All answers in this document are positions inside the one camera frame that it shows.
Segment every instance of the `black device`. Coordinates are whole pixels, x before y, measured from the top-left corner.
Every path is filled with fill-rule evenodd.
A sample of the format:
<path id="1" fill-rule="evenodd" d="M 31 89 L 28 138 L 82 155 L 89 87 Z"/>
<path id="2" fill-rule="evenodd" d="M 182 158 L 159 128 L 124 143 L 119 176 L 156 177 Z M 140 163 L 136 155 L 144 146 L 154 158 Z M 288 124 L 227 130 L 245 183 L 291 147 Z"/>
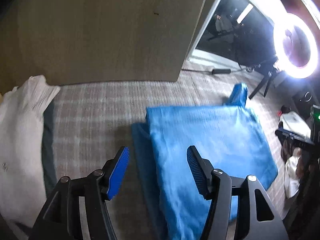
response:
<path id="1" fill-rule="evenodd" d="M 201 158 L 195 146 L 187 150 L 187 160 L 204 199 L 212 200 L 200 240 L 225 240 L 231 196 L 238 196 L 238 213 L 234 240 L 288 240 L 281 218 L 259 180 L 248 175 L 232 177 L 215 169 Z"/>
<path id="2" fill-rule="evenodd" d="M 272 59 L 265 60 L 264 62 L 261 62 L 257 66 L 258 68 L 263 66 L 263 68 L 267 69 L 268 71 L 267 73 L 263 73 L 264 74 L 263 79 L 258 84 L 258 86 L 254 89 L 254 91 L 250 94 L 249 99 L 252 99 L 265 84 L 267 85 L 266 85 L 266 89 L 264 90 L 263 97 L 266 97 L 272 81 L 277 77 L 279 73 L 278 70 L 273 66 L 277 60 L 278 60 L 278 57 L 273 56 Z"/>
<path id="3" fill-rule="evenodd" d="M 304 86 L 299 92 L 292 96 L 292 100 L 297 107 L 299 115 L 307 120 L 310 117 L 310 108 L 316 103 L 308 86 Z"/>
<path id="4" fill-rule="evenodd" d="M 310 118 L 312 121 L 311 136 L 305 138 L 300 134 L 288 131 L 279 127 L 275 131 L 275 135 L 278 136 L 280 141 L 289 140 L 295 147 L 300 147 L 302 150 L 310 153 L 313 158 L 320 157 L 320 107 L 313 105 L 310 110 Z"/>
<path id="5" fill-rule="evenodd" d="M 83 240 L 79 197 L 84 196 L 90 238 L 115 240 L 105 200 L 118 192 L 129 162 L 129 149 L 121 147 L 102 169 L 87 177 L 62 177 L 45 202 L 29 240 Z"/>

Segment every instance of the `blue towel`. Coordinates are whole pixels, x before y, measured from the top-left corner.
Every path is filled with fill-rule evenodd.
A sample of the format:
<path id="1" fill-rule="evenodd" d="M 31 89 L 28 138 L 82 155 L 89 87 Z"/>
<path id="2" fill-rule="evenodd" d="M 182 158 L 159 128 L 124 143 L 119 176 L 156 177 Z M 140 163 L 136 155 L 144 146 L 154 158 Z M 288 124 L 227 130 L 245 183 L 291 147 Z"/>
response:
<path id="1" fill-rule="evenodd" d="M 188 166 L 190 145 L 230 176 L 253 174 L 265 189 L 276 178 L 267 139 L 257 116 L 245 108 L 246 97 L 246 85 L 237 84 L 228 105 L 147 108 L 146 123 L 132 125 L 140 180 L 159 239 L 199 239 L 208 215 L 210 201 L 199 195 Z M 236 214 L 233 197 L 230 219 Z"/>

